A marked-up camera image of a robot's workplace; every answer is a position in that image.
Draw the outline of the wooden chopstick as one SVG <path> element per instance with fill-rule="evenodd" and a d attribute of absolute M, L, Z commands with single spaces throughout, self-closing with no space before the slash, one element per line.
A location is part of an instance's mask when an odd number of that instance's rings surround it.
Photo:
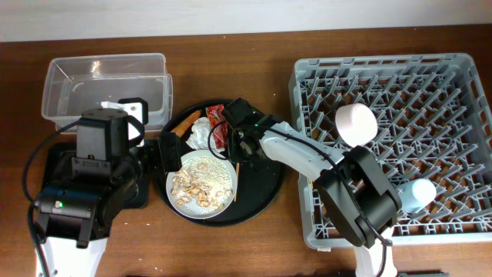
<path fill-rule="evenodd" d="M 237 162 L 235 164 L 235 173 L 236 173 L 236 185 L 234 189 L 234 202 L 237 201 L 237 195 L 238 195 L 238 184 L 239 184 L 239 175 L 240 175 L 240 163 Z"/>

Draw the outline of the blue plastic cup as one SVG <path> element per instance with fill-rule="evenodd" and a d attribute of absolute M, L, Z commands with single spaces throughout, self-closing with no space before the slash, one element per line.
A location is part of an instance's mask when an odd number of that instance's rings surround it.
<path fill-rule="evenodd" d="M 428 179 L 415 179 L 397 187 L 402 201 L 401 210 L 406 213 L 415 213 L 429 205 L 436 197 L 437 190 Z"/>

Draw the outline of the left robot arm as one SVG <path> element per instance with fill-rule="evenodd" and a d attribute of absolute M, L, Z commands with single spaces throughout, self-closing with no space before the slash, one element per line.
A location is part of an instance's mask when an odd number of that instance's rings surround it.
<path fill-rule="evenodd" d="M 73 126 L 76 153 L 61 159 L 29 199 L 38 276 L 95 275 L 132 188 L 155 172 L 181 168 L 178 135 L 145 140 L 144 123 L 124 110 L 89 109 Z"/>

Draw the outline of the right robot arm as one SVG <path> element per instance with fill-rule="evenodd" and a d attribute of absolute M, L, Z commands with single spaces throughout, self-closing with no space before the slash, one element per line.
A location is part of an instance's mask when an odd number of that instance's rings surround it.
<path fill-rule="evenodd" d="M 281 118 L 256 112 L 242 98 L 228 103 L 221 114 L 230 129 L 230 161 L 270 159 L 309 178 L 331 223 L 354 247 L 356 274 L 397 275 L 391 230 L 402 201 L 368 149 L 324 145 Z"/>

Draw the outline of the grey dishwasher rack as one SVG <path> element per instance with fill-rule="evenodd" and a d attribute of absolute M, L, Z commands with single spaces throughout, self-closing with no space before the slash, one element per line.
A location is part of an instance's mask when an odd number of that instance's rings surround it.
<path fill-rule="evenodd" d="M 299 132 L 345 149 L 335 113 L 364 104 L 378 123 L 368 148 L 390 182 L 433 182 L 435 200 L 399 214 L 395 245 L 491 240 L 491 112 L 469 55 L 306 58 L 288 88 Z"/>

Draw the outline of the orange carrot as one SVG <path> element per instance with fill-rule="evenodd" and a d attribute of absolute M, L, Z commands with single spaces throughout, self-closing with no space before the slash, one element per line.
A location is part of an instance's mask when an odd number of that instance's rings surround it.
<path fill-rule="evenodd" d="M 192 112 L 186 119 L 173 128 L 171 132 L 175 133 L 178 137 L 182 137 L 200 116 L 201 110 Z"/>

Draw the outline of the crumpled white napkin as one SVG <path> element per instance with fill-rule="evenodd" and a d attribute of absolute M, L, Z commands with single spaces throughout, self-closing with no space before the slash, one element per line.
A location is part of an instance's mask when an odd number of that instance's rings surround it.
<path fill-rule="evenodd" d="M 208 150 L 207 139 L 210 131 L 211 124 L 207 117 L 197 119 L 191 127 L 191 134 L 186 141 L 187 145 L 194 150 Z"/>

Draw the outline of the red snack wrapper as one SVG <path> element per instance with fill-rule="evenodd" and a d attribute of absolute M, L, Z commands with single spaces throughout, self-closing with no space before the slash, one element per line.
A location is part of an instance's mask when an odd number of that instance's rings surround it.
<path fill-rule="evenodd" d="M 224 105 L 212 105 L 205 109 L 208 120 L 213 131 L 213 139 L 215 143 L 215 148 L 219 151 L 224 151 L 228 143 L 228 124 L 221 114 L 224 110 Z"/>

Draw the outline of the black round tray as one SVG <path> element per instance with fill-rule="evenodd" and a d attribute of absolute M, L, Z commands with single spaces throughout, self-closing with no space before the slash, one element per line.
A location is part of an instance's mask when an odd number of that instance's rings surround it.
<path fill-rule="evenodd" d="M 225 227 L 246 222 L 265 210 L 280 191 L 286 171 L 285 165 L 271 160 L 242 162 L 236 200 L 221 214 L 210 219 L 193 219 L 172 206 L 165 188 L 167 174 L 159 174 L 154 183 L 161 199 L 177 216 L 198 225 Z"/>

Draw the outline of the black rectangular tray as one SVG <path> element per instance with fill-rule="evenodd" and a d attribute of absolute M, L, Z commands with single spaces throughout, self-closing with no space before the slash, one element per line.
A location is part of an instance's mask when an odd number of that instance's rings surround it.
<path fill-rule="evenodd" d="M 49 182 L 69 179 L 72 173 L 71 158 L 76 154 L 75 142 L 57 142 L 48 149 L 42 189 Z M 143 209 L 148 204 L 149 177 L 142 177 L 125 194 L 124 209 Z"/>

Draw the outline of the grey plate with food scraps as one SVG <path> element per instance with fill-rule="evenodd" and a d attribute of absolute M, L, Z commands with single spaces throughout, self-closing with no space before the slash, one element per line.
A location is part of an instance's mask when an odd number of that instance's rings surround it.
<path fill-rule="evenodd" d="M 234 201 L 235 166 L 208 150 L 189 152 L 181 157 L 182 167 L 168 173 L 168 199 L 182 215 L 210 219 Z"/>

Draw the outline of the clear plastic bin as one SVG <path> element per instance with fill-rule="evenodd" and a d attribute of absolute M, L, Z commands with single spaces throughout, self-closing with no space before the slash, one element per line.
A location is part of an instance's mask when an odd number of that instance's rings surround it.
<path fill-rule="evenodd" d="M 102 102 L 142 98 L 148 103 L 147 132 L 171 119 L 172 77 L 161 53 L 55 58 L 48 67 L 41 114 L 61 128 Z"/>

